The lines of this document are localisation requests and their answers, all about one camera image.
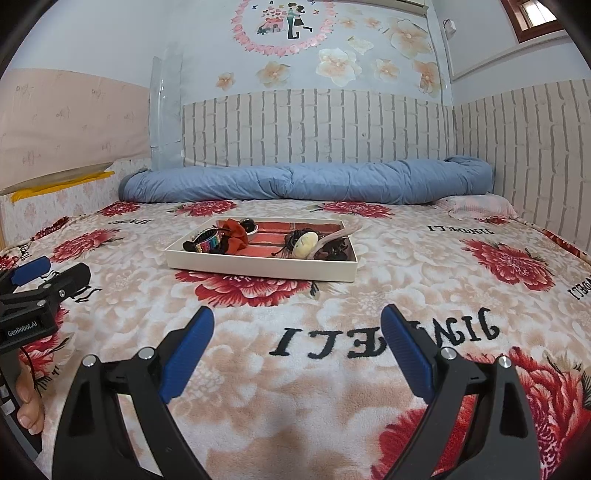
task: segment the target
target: red cloth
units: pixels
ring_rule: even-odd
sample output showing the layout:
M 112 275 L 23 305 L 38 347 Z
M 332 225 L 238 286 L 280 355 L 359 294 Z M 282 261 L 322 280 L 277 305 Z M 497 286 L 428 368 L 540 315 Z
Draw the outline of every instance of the red cloth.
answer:
M 229 218 L 222 225 L 224 235 L 230 237 L 228 239 L 228 251 L 226 255 L 236 255 L 239 250 L 248 246 L 248 235 L 244 227 L 236 220 Z

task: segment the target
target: human hand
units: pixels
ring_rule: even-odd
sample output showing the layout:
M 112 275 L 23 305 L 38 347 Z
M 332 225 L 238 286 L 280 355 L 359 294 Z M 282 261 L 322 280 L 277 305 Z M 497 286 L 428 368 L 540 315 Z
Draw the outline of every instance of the human hand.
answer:
M 41 433 L 45 423 L 45 408 L 41 396 L 35 390 L 33 376 L 22 362 L 21 374 L 17 379 L 17 394 L 23 402 L 17 414 L 19 423 L 31 435 Z

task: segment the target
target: flower wall sticker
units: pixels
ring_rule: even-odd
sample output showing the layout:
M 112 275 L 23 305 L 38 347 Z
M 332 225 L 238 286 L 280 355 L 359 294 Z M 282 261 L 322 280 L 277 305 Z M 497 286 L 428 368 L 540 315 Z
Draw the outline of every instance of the flower wall sticker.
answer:
M 357 22 L 349 17 L 343 17 L 339 20 L 339 23 L 343 25 L 345 28 L 355 28 Z
M 265 68 L 256 73 L 256 76 L 267 88 L 285 85 L 290 76 L 290 66 L 270 61 Z
M 336 86 L 344 87 L 355 80 L 362 72 L 357 65 L 357 57 L 352 51 L 344 52 L 340 48 L 323 48 L 319 53 L 320 64 L 316 73 L 332 79 Z
M 374 75 L 378 80 L 393 82 L 398 79 L 400 69 L 390 60 L 376 59 L 374 62 Z
M 382 22 L 374 17 L 368 17 L 364 21 L 369 28 L 373 28 L 375 30 L 378 30 L 382 26 Z
M 419 53 L 432 53 L 433 49 L 428 42 L 429 34 L 410 20 L 399 20 L 391 18 L 390 28 L 387 34 L 390 36 L 390 43 L 402 55 L 413 59 Z
M 413 70 L 421 74 L 419 88 L 423 93 L 428 93 L 432 97 L 436 97 L 441 91 L 441 87 L 445 87 L 445 84 L 441 85 L 439 69 L 435 62 L 423 63 L 422 61 L 415 60 L 413 62 Z
M 346 10 L 352 15 L 363 15 L 363 12 L 354 5 L 348 5 Z
M 234 74 L 230 72 L 222 73 L 217 78 L 216 87 L 221 88 L 224 92 L 227 92 L 236 83 Z
M 361 55 L 365 55 L 368 50 L 371 50 L 374 47 L 373 43 L 369 40 L 364 40 L 363 38 L 350 37 L 347 42 L 357 52 L 361 53 Z

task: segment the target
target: metal screw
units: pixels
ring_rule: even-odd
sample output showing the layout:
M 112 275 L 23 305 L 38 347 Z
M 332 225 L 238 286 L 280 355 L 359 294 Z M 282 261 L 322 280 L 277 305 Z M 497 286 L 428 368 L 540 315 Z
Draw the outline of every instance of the metal screw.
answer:
M 441 349 L 441 356 L 445 360 L 453 360 L 457 357 L 457 352 L 453 348 L 446 346 Z
M 140 357 L 142 360 L 150 360 L 154 356 L 155 353 L 156 353 L 156 350 L 154 350 L 150 346 L 147 346 L 145 348 L 142 348 L 138 352 L 138 357 Z
M 86 355 L 82 359 L 82 365 L 84 365 L 85 367 L 92 367 L 97 360 L 97 357 L 95 357 L 94 355 Z
M 499 365 L 503 368 L 509 368 L 513 363 L 508 356 L 503 355 L 499 357 Z

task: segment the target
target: bed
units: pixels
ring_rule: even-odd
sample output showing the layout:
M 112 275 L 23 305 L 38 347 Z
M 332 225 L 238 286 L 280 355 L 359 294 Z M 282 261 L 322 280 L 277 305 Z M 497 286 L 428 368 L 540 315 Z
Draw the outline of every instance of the bed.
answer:
M 358 226 L 354 283 L 232 277 L 171 270 L 163 250 L 208 216 L 341 219 Z M 395 303 L 438 345 L 472 359 L 507 353 L 534 416 L 543 479 L 591 420 L 591 265 L 541 232 L 505 218 L 458 220 L 432 206 L 299 200 L 193 204 L 117 202 L 62 219 L 0 268 L 47 255 L 77 262 L 89 288 L 63 303 L 54 337 L 29 346 L 53 441 L 83 355 L 129 358 L 213 308 L 214 337 L 169 407 L 213 479 L 380 480 L 425 410 L 379 332 Z M 280 345 L 281 339 L 287 339 Z M 157 471 L 130 401 L 136 452 Z M 470 420 L 464 403 L 437 472 L 452 466 Z

